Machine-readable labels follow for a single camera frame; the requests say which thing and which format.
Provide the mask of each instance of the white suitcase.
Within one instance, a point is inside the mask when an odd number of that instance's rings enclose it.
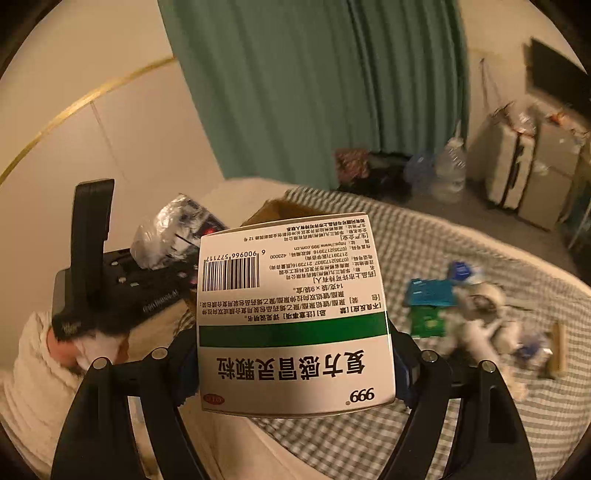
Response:
[[[487,197],[502,208],[516,209],[530,175],[535,141],[501,122],[491,125],[489,135]]]

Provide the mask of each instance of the white medicine box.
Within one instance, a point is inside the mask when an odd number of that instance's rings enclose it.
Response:
[[[204,410],[313,417],[390,403],[389,332],[364,213],[279,220],[201,240]]]

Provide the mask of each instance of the white wall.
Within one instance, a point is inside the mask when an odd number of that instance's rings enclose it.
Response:
[[[70,264],[76,184],[101,178],[115,179],[107,251],[129,248],[179,192],[201,201],[223,180],[177,62],[86,105],[0,186],[0,368],[30,313],[51,309],[54,276]]]
[[[78,98],[171,55],[157,0],[63,0],[0,79],[0,171]]]
[[[501,101],[496,99],[492,85],[488,86],[490,109],[515,100],[521,106],[538,104],[542,110],[555,111],[558,103],[542,100],[526,91],[524,46],[535,37],[559,51],[582,68],[579,59],[560,31],[529,0],[459,0],[466,32],[470,67],[470,125],[467,146],[468,171],[473,178],[482,178],[484,165],[478,150],[470,149],[479,138],[487,115],[485,108],[480,60],[486,59],[495,79]]]

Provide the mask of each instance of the gold trim line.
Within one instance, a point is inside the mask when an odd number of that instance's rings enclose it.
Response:
[[[68,108],[66,108],[64,111],[62,111],[57,116],[55,116],[47,124],[47,126],[43,130],[41,130],[35,136],[35,138],[33,138],[33,140],[31,140],[27,144],[27,146],[25,148],[23,148],[21,150],[21,152],[15,157],[15,159],[12,162],[10,162],[8,167],[6,167],[6,170],[4,170],[2,172],[2,174],[0,174],[0,186],[2,186],[2,183],[8,178],[8,176],[17,167],[17,165],[20,163],[20,161],[27,156],[27,154],[33,149],[33,147],[35,145],[37,145],[41,141],[41,139],[43,137],[45,137],[47,134],[49,134],[49,132],[51,132],[55,127],[62,124],[69,116],[74,115],[74,113],[76,113],[82,107],[88,105],[93,100],[96,100],[101,95],[104,95],[112,90],[115,90],[118,87],[121,87],[121,86],[129,83],[132,80],[135,80],[136,78],[141,77],[145,73],[148,73],[148,72],[151,72],[152,70],[163,67],[164,65],[168,65],[169,63],[171,63],[175,60],[176,60],[176,57],[174,57],[174,56],[166,57],[161,60],[157,60],[153,63],[146,65],[145,67],[142,67],[142,68],[130,73],[129,75],[126,75],[124,77],[121,77],[121,78],[118,78],[115,80],[110,80],[110,81],[104,83],[103,85],[101,85],[100,87],[98,87],[94,90],[91,90],[89,93],[84,95],[84,97],[79,98],[77,101],[75,101],[73,104],[71,104]]]

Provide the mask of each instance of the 999 logo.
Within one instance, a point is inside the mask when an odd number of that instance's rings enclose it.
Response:
[[[362,390],[354,390],[349,395],[349,401],[345,402],[347,405],[357,403],[360,401],[373,400],[375,398],[374,388],[363,388]]]

